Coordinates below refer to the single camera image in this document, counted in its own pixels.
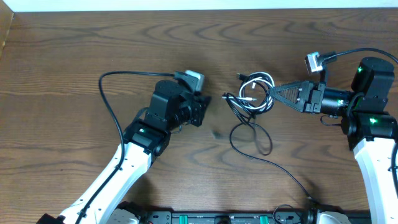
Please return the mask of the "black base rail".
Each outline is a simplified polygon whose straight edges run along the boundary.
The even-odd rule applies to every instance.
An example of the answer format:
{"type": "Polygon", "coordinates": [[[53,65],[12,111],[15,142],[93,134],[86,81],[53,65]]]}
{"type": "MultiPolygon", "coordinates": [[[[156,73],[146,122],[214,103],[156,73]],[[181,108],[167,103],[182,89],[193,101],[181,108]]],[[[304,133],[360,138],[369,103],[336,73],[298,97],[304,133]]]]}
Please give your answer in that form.
{"type": "Polygon", "coordinates": [[[271,212],[175,212],[145,211],[134,203],[118,205],[108,223],[138,224],[266,224],[266,223],[371,223],[366,212],[348,212],[333,206],[314,206],[304,211],[290,205],[280,205],[271,212]]]}

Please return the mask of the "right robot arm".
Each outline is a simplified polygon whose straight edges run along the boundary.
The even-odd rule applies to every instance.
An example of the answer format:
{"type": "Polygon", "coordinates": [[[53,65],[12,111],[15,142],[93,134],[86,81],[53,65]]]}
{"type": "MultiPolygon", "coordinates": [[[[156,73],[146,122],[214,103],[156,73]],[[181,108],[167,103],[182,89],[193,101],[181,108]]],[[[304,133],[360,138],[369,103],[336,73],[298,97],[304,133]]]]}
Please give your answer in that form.
{"type": "Polygon", "coordinates": [[[273,87],[270,95],[301,113],[341,119],[338,126],[362,173],[372,223],[397,223],[397,120],[385,111],[394,66],[381,58],[363,58],[347,91],[327,87],[328,61],[307,56],[309,72],[320,73],[320,81],[273,87]]]}

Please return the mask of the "cardboard side panel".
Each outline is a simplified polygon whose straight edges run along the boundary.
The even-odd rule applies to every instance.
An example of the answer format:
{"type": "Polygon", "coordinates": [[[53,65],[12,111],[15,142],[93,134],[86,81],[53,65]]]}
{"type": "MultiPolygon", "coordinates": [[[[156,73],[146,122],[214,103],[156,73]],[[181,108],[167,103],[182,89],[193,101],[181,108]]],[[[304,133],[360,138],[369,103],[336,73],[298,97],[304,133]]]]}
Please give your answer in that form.
{"type": "Polygon", "coordinates": [[[3,0],[0,2],[0,7],[0,55],[2,55],[11,28],[14,12],[3,0]]]}

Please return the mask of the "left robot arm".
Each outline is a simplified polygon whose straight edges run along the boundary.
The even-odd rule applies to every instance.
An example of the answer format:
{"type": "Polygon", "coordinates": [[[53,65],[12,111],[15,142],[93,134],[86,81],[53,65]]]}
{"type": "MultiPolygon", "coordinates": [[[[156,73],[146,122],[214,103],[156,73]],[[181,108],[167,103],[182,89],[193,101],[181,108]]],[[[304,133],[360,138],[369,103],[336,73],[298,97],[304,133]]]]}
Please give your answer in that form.
{"type": "Polygon", "coordinates": [[[157,82],[145,117],[135,118],[123,143],[86,192],[58,217],[44,214],[39,223],[107,223],[132,185],[169,145],[172,130],[182,124],[201,126],[211,98],[202,82],[157,82]]]}

